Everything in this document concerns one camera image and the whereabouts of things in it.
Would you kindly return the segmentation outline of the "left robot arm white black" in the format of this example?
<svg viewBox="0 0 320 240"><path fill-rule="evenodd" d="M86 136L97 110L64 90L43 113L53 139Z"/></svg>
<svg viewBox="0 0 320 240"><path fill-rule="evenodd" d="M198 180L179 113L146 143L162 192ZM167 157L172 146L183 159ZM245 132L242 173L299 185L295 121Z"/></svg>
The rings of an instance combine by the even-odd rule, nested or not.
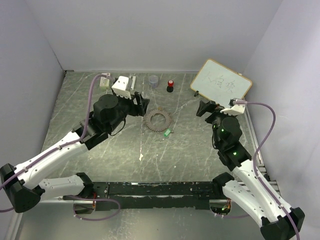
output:
<svg viewBox="0 0 320 240"><path fill-rule="evenodd" d="M143 117L150 100L135 92L130 98L105 94L89 105L85 120L74 127L56 144L39 155L13 166L9 163L0 169L3 189L16 213L24 213L40 201L60 196L78 196L89 199L94 184L84 173L64 178L48 179L53 171L69 158L81 155L102 143L127 116Z"/></svg>

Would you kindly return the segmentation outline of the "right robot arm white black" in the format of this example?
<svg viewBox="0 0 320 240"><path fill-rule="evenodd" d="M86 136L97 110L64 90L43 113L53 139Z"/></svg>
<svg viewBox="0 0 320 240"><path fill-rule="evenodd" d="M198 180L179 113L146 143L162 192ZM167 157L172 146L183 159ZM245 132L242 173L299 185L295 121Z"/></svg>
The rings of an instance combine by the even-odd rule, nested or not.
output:
<svg viewBox="0 0 320 240"><path fill-rule="evenodd" d="M237 116L244 113L246 101L231 99L230 104L224 108L214 101L200 101L196 112L198 117L210 113L205 121L212 125L212 146L229 169L212 180L213 195L227 197L241 207L257 223L264 239L299 239L304 212L277 193L240 143L242 130Z"/></svg>

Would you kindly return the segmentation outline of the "key with green tag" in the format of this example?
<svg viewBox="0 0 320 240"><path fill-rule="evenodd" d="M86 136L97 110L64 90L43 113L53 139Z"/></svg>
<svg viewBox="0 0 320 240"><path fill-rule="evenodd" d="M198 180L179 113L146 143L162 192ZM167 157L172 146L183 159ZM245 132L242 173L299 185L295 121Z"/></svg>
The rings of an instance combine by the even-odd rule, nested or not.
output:
<svg viewBox="0 0 320 240"><path fill-rule="evenodd" d="M170 133L171 133L171 129L168 128L164 131L163 135L164 135L164 137L168 137L170 135Z"/></svg>

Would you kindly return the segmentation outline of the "metal disc with keyrings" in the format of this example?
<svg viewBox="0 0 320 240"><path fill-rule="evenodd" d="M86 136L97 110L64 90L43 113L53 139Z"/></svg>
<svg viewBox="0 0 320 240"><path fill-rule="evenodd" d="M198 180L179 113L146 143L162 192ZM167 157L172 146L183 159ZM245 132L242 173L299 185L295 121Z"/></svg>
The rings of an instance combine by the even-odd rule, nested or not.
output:
<svg viewBox="0 0 320 240"><path fill-rule="evenodd" d="M158 110L157 108L151 110L143 117L145 126L155 133L164 132L168 129L173 119L169 112L165 109Z"/></svg>

